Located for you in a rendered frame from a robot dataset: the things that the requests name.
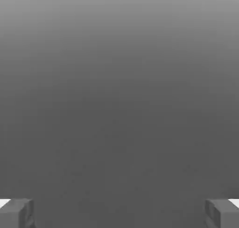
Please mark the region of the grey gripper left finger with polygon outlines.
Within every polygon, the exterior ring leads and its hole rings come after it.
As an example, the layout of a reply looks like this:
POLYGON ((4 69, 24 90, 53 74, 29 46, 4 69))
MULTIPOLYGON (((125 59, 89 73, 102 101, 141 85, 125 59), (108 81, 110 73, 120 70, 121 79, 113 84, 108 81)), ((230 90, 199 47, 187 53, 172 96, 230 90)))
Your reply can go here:
POLYGON ((35 228, 34 200, 0 199, 0 228, 35 228))

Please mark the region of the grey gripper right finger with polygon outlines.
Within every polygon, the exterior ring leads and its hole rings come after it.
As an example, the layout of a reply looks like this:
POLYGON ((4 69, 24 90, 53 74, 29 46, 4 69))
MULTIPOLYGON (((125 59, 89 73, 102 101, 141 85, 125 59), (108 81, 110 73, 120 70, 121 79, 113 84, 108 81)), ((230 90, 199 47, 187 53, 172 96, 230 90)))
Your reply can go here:
POLYGON ((239 228, 239 199, 206 199, 206 228, 239 228))

